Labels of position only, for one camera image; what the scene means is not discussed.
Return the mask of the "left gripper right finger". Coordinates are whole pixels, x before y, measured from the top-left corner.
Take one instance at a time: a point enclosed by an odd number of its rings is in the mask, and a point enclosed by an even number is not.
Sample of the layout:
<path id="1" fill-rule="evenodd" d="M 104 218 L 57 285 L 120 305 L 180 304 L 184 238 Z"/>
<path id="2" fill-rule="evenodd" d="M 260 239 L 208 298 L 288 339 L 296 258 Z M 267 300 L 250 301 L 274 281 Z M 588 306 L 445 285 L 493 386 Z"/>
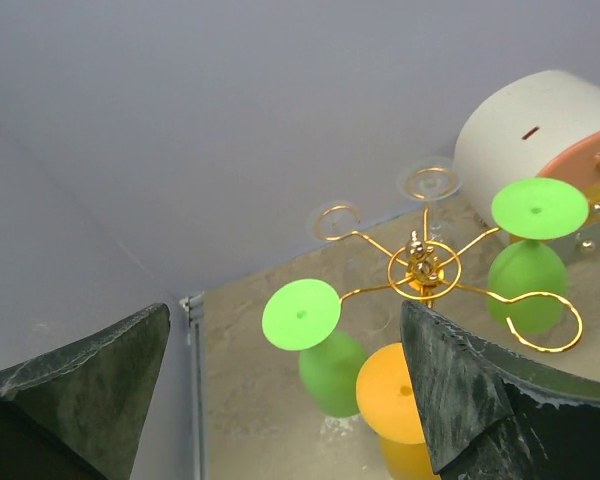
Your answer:
<path id="1" fill-rule="evenodd" d="M 432 470 L 443 479 L 600 479 L 600 382 L 474 335 L 423 304 L 401 343 Z"/>

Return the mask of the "green plastic goblet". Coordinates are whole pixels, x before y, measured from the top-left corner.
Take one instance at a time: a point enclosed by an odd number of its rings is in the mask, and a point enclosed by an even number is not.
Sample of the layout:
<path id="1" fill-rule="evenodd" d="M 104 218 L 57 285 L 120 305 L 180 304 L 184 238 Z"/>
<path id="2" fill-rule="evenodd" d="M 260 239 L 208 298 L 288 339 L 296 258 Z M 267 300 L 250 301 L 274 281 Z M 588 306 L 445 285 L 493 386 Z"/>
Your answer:
<path id="1" fill-rule="evenodd" d="M 586 196 L 576 187 L 552 178 L 514 182 L 494 197 L 493 220 L 517 240 L 492 262 L 487 289 L 513 299 L 545 291 L 568 293 L 565 263 L 547 242 L 576 232 L 589 216 Z"/>
<path id="2" fill-rule="evenodd" d="M 365 348 L 338 329 L 341 301 L 327 282 L 294 280 L 267 301 L 261 319 L 264 337 L 280 350 L 297 352 L 300 380 L 327 416 L 359 413 L 358 374 L 368 359 Z"/>

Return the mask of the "orange plastic goblet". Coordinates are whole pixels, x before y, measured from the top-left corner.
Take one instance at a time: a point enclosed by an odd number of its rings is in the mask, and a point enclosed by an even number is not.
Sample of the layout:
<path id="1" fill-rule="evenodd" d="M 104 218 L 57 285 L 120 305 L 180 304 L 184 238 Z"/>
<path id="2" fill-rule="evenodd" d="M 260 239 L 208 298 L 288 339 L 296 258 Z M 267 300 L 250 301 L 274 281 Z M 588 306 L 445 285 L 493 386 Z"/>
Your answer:
<path id="1" fill-rule="evenodd" d="M 377 434 L 393 479 L 436 479 L 418 413 L 402 344 L 373 353 L 356 380 L 356 401 Z"/>

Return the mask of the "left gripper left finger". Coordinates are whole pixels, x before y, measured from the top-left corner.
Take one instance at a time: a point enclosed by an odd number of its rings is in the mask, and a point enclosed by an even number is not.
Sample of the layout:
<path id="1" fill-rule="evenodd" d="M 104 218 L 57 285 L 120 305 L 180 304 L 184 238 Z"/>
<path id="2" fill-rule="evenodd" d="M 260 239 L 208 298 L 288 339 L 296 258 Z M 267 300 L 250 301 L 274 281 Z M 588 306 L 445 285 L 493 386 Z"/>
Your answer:
<path id="1" fill-rule="evenodd" d="M 128 479 L 170 333 L 163 303 L 0 370 L 0 479 Z"/>

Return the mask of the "clear wine glass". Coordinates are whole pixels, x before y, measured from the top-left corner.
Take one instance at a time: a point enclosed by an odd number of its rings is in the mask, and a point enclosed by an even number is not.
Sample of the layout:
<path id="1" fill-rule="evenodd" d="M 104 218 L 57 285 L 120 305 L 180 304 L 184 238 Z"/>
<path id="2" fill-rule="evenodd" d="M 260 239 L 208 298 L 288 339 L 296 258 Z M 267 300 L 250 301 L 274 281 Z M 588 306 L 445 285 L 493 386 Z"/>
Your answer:
<path id="1" fill-rule="evenodd" d="M 420 202 L 427 210 L 428 238 L 451 245 L 453 227 L 440 210 L 443 200 L 453 196 L 462 181 L 454 170 L 453 159 L 429 156 L 404 167 L 396 178 L 396 187 L 409 200 Z"/>
<path id="2" fill-rule="evenodd" d="M 318 241 L 337 241 L 356 230 L 359 209 L 348 201 L 329 201 L 314 208 L 306 220 L 306 231 Z"/>

